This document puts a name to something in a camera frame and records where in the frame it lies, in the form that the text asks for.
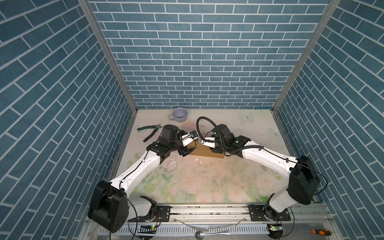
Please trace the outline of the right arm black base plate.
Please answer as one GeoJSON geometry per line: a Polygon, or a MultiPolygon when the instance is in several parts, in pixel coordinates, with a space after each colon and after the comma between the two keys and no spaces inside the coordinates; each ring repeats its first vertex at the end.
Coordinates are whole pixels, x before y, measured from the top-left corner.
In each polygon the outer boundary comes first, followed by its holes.
{"type": "Polygon", "coordinates": [[[263,221],[291,221],[291,216],[287,209],[279,213],[269,206],[265,205],[248,205],[247,206],[252,222],[263,222],[263,221]]]}

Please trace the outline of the brown cardboard box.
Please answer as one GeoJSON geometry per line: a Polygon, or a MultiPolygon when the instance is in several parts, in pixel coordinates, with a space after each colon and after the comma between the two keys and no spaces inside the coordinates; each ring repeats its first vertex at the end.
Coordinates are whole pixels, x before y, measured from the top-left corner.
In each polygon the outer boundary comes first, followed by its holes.
{"type": "Polygon", "coordinates": [[[192,156],[199,156],[199,157],[209,157],[209,158],[219,158],[219,159],[224,159],[225,155],[224,153],[214,153],[210,149],[210,147],[202,145],[199,141],[199,139],[195,140],[194,142],[190,143],[187,145],[187,148],[193,149],[195,148],[190,155],[192,156]]]}

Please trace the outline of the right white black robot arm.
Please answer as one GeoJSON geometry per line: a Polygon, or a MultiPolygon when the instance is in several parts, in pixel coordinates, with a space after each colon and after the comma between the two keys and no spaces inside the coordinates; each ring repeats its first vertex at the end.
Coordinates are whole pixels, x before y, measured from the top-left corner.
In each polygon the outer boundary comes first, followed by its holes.
{"type": "Polygon", "coordinates": [[[295,204],[309,205],[320,183],[319,173],[312,161],[306,157],[290,157],[279,154],[251,139],[235,137],[229,128],[220,124],[212,129],[213,134],[206,141],[212,152],[228,153],[259,163],[288,180],[288,185],[272,193],[264,205],[265,214],[276,215],[295,204]]]}

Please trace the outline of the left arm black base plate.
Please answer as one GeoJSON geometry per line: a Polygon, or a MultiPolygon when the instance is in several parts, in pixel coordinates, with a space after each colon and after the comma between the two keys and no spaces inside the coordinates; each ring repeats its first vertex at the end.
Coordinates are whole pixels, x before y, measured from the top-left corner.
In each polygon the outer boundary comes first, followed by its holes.
{"type": "Polygon", "coordinates": [[[156,206],[156,209],[153,210],[150,215],[147,217],[134,215],[133,218],[128,219],[130,223],[143,223],[143,222],[169,222],[171,216],[171,206],[156,206]]]}

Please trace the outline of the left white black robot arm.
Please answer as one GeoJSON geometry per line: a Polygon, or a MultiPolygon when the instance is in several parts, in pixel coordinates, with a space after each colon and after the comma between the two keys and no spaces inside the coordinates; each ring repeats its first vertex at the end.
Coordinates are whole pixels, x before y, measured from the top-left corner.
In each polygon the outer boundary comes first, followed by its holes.
{"type": "Polygon", "coordinates": [[[111,233],[117,232],[128,220],[152,221],[157,202],[146,196],[130,200],[139,183],[160,166],[172,152],[185,157],[193,152],[188,145],[198,139],[198,133],[165,125],[158,139],[146,147],[144,154],[125,172],[106,182],[100,181],[92,194],[88,218],[111,233]]]}

